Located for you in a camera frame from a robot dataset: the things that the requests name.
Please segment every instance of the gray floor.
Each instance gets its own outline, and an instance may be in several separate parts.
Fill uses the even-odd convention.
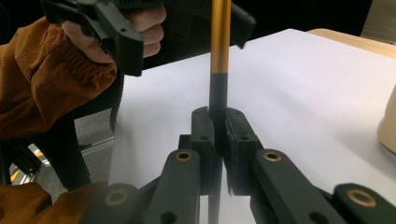
[[[92,182],[108,180],[113,145],[109,116],[110,110],[105,110],[76,119],[78,141],[81,145],[92,144],[82,150]],[[32,179],[51,195],[54,202],[61,193],[66,192],[50,164],[44,163]]]

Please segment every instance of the white tabletop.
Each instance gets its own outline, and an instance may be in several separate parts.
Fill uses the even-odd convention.
[[[205,54],[125,78],[110,183],[141,188],[161,174],[191,112],[208,105],[209,64]],[[376,139],[395,83],[396,60],[289,29],[231,48],[228,107],[313,185],[356,183],[396,204],[396,155]],[[220,223],[254,223],[249,197],[222,186]]]

